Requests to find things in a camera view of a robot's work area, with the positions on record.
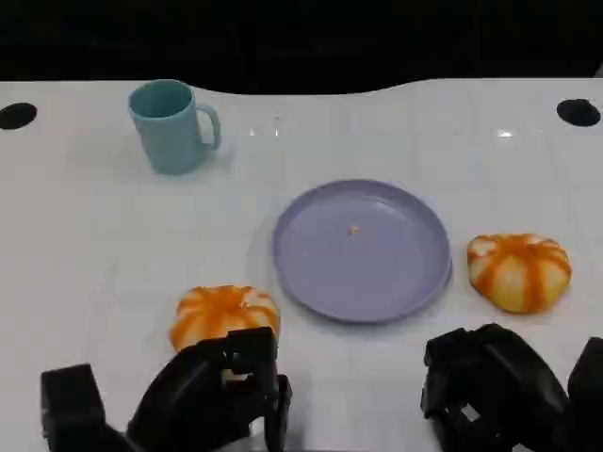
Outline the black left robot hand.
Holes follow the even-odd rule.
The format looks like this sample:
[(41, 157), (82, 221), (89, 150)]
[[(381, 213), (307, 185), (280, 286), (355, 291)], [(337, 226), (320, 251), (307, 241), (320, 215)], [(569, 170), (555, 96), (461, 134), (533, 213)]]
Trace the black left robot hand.
[(144, 451), (214, 451), (262, 419), (267, 450), (284, 450), (292, 389), (276, 358), (269, 327), (183, 348), (150, 384), (127, 437)]

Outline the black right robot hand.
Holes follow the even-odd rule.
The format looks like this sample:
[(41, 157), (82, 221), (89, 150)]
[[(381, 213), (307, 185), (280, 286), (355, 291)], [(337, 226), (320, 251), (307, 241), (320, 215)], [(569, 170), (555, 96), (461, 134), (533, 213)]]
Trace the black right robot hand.
[(570, 401), (542, 357), (496, 323), (426, 344), (420, 408), (444, 451), (567, 451)]

